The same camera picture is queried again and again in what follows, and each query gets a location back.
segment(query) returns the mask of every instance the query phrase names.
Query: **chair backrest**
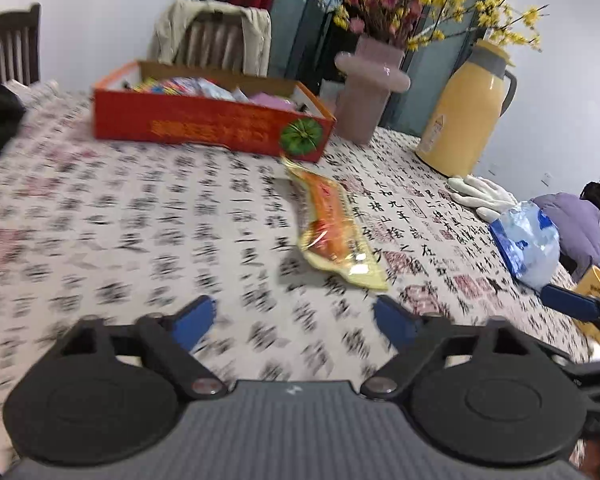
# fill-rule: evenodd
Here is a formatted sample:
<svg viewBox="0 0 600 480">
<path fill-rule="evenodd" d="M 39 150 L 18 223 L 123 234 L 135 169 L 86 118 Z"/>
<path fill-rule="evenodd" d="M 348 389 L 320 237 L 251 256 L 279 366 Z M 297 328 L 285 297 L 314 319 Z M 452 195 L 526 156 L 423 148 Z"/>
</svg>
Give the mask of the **chair backrest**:
<svg viewBox="0 0 600 480">
<path fill-rule="evenodd" d="M 40 79 L 39 30 L 40 4 L 0 13 L 0 84 L 16 79 L 30 85 Z"/>
<path fill-rule="evenodd" d="M 201 12 L 187 28 L 173 62 L 242 72 L 243 55 L 241 17 L 222 12 Z"/>
</svg>

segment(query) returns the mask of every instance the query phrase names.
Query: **thermos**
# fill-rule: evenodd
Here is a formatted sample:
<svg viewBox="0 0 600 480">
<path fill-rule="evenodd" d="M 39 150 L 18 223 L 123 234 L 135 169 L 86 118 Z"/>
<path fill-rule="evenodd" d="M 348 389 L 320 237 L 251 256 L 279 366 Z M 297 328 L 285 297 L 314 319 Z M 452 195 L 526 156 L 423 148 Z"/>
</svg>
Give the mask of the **thermos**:
<svg viewBox="0 0 600 480">
<path fill-rule="evenodd" d="M 507 110 L 518 84 L 506 70 L 509 55 L 478 40 L 451 76 L 416 149 L 416 154 L 446 176 L 467 176 L 478 161 L 498 118 Z M 504 76 L 511 84 L 504 97 Z"/>
</svg>

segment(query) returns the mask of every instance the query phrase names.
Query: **metal screw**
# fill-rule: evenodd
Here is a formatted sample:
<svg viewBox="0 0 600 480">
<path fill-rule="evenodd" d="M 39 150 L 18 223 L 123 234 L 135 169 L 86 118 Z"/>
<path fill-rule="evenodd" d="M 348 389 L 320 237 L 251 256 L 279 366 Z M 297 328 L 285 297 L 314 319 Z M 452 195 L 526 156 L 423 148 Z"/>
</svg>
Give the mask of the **metal screw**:
<svg viewBox="0 0 600 480">
<path fill-rule="evenodd" d="M 214 395 L 222 390 L 223 384 L 218 379 L 196 379 L 191 389 L 200 395 Z"/>
<path fill-rule="evenodd" d="M 388 377 L 371 377 L 365 381 L 365 387 L 375 394 L 390 394 L 398 385 Z"/>
</svg>

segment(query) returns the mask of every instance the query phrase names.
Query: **gray thermos handle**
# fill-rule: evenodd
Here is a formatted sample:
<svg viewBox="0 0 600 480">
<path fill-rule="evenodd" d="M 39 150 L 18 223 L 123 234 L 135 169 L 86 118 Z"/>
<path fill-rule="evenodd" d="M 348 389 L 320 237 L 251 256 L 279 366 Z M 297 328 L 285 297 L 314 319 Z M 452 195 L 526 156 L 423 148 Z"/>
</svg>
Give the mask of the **gray thermos handle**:
<svg viewBox="0 0 600 480">
<path fill-rule="evenodd" d="M 509 70 L 505 70 L 504 75 L 510 79 L 511 83 L 509 85 L 509 91 L 502 102 L 502 111 L 500 112 L 500 115 L 507 111 L 507 108 L 509 108 L 509 105 L 513 101 L 513 95 L 516 93 L 516 88 L 518 88 L 518 80 L 516 79 L 516 76 L 509 72 Z"/>
</svg>

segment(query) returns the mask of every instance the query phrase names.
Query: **red cardboard box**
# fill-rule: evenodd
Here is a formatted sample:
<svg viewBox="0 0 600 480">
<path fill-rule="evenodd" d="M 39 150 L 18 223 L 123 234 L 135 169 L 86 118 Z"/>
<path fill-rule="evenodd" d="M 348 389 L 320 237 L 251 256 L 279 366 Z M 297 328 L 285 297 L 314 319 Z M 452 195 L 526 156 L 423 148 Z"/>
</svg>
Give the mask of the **red cardboard box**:
<svg viewBox="0 0 600 480">
<path fill-rule="evenodd" d="M 259 92 L 284 96 L 307 106 L 305 113 L 274 110 L 206 97 L 139 93 L 126 89 L 151 77 L 204 77 L 248 97 Z M 301 82 L 242 75 L 224 70 L 134 61 L 94 88 L 97 139 L 197 142 L 230 150 L 288 156 L 317 162 L 335 118 Z"/>
</svg>

